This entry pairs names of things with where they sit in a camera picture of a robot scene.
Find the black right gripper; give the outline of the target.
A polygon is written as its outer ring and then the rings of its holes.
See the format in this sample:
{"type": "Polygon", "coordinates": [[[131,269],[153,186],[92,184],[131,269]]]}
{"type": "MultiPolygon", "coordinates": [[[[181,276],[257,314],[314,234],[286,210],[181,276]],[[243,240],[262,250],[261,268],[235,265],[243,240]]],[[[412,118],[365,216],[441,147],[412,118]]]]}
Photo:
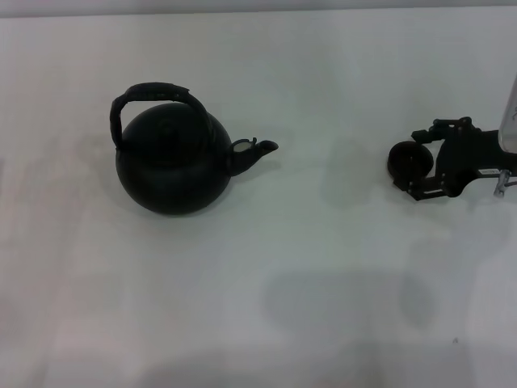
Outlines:
{"type": "Polygon", "coordinates": [[[516,176],[516,155],[499,145],[498,132],[472,129],[472,118],[435,119],[429,129],[416,130],[417,143],[444,140],[436,159],[434,177],[402,176],[393,184],[416,201],[458,197],[476,179],[498,178],[503,171],[516,176]]]}

